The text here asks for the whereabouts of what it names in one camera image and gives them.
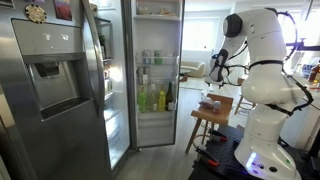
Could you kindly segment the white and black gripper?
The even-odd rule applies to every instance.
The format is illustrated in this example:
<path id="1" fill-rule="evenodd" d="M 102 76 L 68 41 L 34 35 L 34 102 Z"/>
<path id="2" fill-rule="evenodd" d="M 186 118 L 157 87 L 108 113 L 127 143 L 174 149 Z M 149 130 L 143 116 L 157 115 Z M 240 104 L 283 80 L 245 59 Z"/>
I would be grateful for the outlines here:
<path id="1" fill-rule="evenodd" d="M 216 84 L 222 86 L 224 83 L 224 77 L 222 75 L 223 68 L 228 60 L 229 53 L 225 49 L 221 49 L 218 54 L 211 57 L 211 71 L 205 79 L 205 82 L 210 84 Z"/>

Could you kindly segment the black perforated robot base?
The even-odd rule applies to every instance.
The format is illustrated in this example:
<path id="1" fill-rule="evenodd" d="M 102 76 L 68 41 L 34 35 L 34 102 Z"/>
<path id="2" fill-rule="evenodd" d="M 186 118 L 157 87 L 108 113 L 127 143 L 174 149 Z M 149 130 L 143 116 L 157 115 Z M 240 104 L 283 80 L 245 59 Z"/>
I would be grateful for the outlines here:
<path id="1" fill-rule="evenodd" d="M 234 156 L 243 135 L 241 130 L 225 125 L 210 130 L 209 134 L 211 138 L 203 149 L 218 160 L 219 165 L 209 165 L 207 159 L 198 154 L 188 180 L 260 180 L 251 176 Z"/>

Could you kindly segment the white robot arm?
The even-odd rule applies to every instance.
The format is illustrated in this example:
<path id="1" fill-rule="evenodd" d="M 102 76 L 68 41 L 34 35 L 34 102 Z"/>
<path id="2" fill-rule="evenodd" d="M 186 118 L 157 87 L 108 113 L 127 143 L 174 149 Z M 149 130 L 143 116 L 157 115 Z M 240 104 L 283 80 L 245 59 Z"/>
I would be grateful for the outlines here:
<path id="1" fill-rule="evenodd" d="M 247 10 L 227 16 L 224 43 L 213 58 L 210 83 L 224 80 L 223 68 L 243 44 L 250 54 L 249 75 L 241 85 L 243 97 L 255 104 L 243 138 L 234 151 L 236 160 L 262 180 L 302 180 L 293 158 L 278 144 L 285 120 L 302 106 L 307 82 L 283 70 L 286 44 L 273 8 Z"/>

